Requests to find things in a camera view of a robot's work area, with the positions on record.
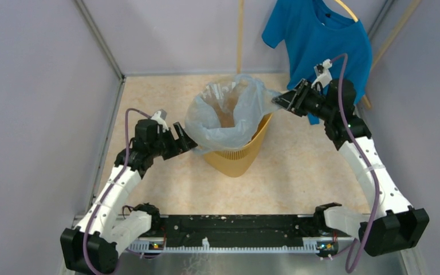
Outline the light blue plastic trash bag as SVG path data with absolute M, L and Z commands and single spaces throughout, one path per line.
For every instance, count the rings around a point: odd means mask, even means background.
M 186 134 L 197 154 L 239 151 L 251 141 L 265 115 L 279 110 L 272 100 L 281 92 L 258 78 L 236 74 L 212 81 L 189 105 Z

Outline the yellow slatted trash bin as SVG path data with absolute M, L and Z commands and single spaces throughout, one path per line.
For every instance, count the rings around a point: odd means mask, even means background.
M 214 151 L 204 154 L 203 159 L 214 169 L 231 178 L 243 175 L 253 164 L 263 144 L 272 114 L 265 115 L 257 132 L 239 151 Z

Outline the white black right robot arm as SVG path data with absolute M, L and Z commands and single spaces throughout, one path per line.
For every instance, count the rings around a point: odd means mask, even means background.
M 317 206 L 314 231 L 328 236 L 338 230 L 358 241 L 364 239 L 362 247 L 373 257 L 416 247 L 429 224 L 429 215 L 425 209 L 415 209 L 390 177 L 370 130 L 354 113 L 353 83 L 332 80 L 326 94 L 318 88 L 319 84 L 302 80 L 272 102 L 299 117 L 313 114 L 323 120 L 328 139 L 351 167 L 371 214 L 366 217 L 339 203 Z

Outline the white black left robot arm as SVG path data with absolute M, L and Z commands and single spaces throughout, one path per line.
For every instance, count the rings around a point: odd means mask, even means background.
M 155 158 L 168 160 L 195 147 L 196 142 L 178 122 L 168 127 L 161 118 L 139 120 L 100 195 L 80 222 L 60 236 L 66 268 L 83 274 L 111 274 L 122 252 L 137 237 L 157 235 L 161 222 L 150 211 L 134 210 L 120 222 L 117 218 Z

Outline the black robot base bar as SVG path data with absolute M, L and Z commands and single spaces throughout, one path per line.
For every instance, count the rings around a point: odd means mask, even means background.
M 166 241 L 168 248 L 200 247 L 203 239 L 214 248 L 295 248 L 332 234 L 311 215 L 169 215 L 139 238 Z

